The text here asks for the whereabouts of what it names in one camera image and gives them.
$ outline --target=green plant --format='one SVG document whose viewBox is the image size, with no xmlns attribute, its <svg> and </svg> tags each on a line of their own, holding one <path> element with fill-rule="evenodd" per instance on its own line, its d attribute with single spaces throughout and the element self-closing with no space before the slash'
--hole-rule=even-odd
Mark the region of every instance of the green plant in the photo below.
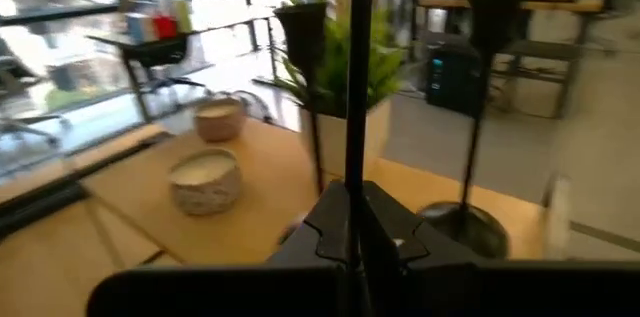
<svg viewBox="0 0 640 317">
<path fill-rule="evenodd" d="M 371 20 L 371 47 L 369 51 L 369 78 L 367 108 L 372 108 L 399 88 L 397 72 L 405 53 L 389 47 L 386 11 L 376 11 Z M 327 18 L 325 25 L 325 55 L 316 71 L 316 111 L 321 114 L 346 118 L 347 75 L 350 47 L 349 18 Z M 277 87 L 288 91 L 302 107 L 309 103 L 307 85 L 291 62 L 283 58 L 288 78 L 276 77 Z"/>
</svg>

